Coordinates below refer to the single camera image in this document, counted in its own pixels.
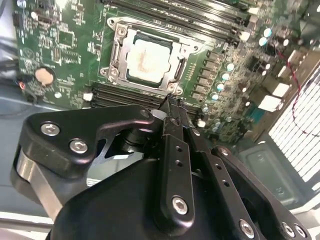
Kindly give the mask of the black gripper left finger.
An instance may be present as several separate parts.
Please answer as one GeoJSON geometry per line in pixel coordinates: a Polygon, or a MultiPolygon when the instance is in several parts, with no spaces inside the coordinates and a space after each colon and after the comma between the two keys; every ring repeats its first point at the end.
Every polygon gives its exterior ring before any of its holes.
{"type": "Polygon", "coordinates": [[[141,160],[162,156],[164,135],[184,140],[177,100],[168,95],[160,104],[163,118],[140,105],[29,116],[22,125],[14,160],[17,188],[37,199],[55,223],[68,201],[111,177],[91,187],[86,184],[102,140],[105,153],[115,156],[132,150],[145,154],[141,160]]]}

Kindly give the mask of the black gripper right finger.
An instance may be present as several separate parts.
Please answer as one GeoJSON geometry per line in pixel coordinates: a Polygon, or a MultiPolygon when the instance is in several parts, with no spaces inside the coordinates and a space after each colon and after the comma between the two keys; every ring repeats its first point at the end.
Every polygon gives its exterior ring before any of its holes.
{"type": "Polygon", "coordinates": [[[303,224],[228,149],[209,149],[182,99],[177,100],[191,162],[217,200],[225,240],[309,240],[303,224]]]}

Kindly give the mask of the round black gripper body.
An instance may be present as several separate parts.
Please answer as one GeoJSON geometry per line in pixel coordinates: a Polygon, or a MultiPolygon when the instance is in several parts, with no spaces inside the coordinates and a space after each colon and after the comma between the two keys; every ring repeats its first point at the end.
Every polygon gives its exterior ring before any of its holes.
{"type": "Polygon", "coordinates": [[[192,163],[187,135],[67,202],[52,240],[225,240],[218,202],[192,163]]]}

